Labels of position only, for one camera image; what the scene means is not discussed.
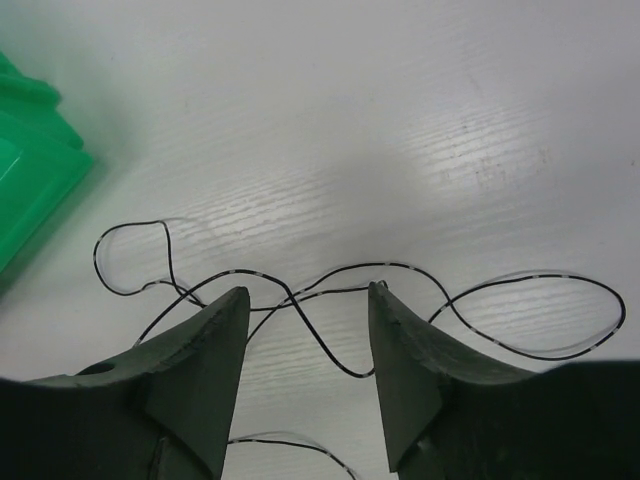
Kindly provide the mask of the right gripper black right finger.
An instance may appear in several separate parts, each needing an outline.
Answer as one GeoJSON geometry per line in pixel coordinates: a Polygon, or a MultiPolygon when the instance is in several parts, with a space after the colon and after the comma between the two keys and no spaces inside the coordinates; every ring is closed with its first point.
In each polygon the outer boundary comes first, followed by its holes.
{"type": "Polygon", "coordinates": [[[639,365],[534,373],[418,317],[385,285],[368,325],[389,468],[401,479],[635,479],[639,365]]]}

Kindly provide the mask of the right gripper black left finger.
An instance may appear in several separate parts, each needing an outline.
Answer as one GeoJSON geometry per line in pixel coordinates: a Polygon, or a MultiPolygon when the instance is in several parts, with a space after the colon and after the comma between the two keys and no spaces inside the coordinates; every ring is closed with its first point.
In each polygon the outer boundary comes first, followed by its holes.
{"type": "Polygon", "coordinates": [[[248,336],[237,287],[75,375],[1,383],[5,479],[218,479],[248,336]]]}

